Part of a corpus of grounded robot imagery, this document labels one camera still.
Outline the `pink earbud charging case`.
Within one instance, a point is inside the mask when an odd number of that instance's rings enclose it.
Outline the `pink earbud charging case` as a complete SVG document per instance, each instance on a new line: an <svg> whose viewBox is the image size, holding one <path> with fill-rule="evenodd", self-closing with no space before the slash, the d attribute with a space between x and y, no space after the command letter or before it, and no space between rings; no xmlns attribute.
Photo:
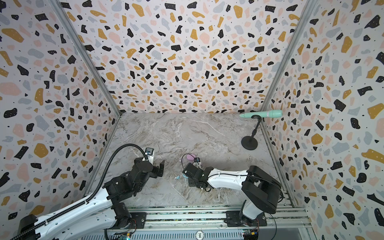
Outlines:
<svg viewBox="0 0 384 240"><path fill-rule="evenodd" d="M196 157L196 156L195 156L194 154L187 154L187 160L188 160L188 161L192 161L192 162L193 162L194 159L195 159L195 157Z"/></svg>

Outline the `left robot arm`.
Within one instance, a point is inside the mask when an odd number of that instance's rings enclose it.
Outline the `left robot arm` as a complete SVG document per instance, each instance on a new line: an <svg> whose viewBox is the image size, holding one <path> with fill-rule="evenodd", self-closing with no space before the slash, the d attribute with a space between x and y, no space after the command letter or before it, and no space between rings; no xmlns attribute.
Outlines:
<svg viewBox="0 0 384 240"><path fill-rule="evenodd" d="M131 171L106 182L83 199L51 214L31 214L20 221L16 240L77 240L98 230L123 229L138 221L124 200L141 192L150 178L162 177L165 163L155 167L151 161L135 160Z"/></svg>

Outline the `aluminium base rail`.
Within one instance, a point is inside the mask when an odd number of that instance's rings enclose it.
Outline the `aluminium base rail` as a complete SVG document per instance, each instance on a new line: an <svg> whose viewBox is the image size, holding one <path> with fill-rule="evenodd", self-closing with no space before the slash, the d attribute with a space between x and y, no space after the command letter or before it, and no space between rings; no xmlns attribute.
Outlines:
<svg viewBox="0 0 384 240"><path fill-rule="evenodd" d="M303 209L279 207L262 213L249 225L240 220L240 206L130 209L133 225L118 229L100 217L75 224L58 240L315 240Z"/></svg>

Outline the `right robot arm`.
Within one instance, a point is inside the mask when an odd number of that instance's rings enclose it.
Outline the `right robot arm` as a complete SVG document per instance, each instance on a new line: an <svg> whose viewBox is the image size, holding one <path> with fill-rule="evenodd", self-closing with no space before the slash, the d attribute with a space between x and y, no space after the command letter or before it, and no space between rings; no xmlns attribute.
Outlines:
<svg viewBox="0 0 384 240"><path fill-rule="evenodd" d="M189 163L183 174L191 187L208 192L222 188L243 192L248 199L242 205L239 218L248 226L262 213L275 214L280 196L284 195L279 181L257 166L243 171L223 171L212 167L202 170Z"/></svg>

